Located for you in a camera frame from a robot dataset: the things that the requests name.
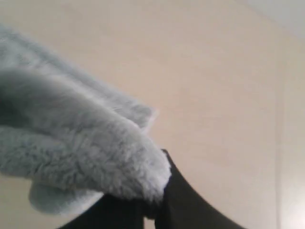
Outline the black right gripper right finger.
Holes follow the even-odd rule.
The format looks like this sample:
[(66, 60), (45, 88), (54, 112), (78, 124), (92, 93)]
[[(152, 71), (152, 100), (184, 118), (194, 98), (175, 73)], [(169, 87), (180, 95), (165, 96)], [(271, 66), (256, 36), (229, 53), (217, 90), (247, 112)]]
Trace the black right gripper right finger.
[(183, 177), (168, 151), (163, 152), (171, 164), (172, 175), (154, 220), (156, 229), (243, 228), (203, 199)]

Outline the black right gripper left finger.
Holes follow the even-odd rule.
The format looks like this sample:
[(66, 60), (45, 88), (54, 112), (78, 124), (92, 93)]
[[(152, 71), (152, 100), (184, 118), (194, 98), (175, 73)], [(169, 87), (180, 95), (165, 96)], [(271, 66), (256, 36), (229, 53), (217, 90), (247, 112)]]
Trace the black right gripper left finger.
[(141, 201), (104, 195), (61, 229), (143, 229)]

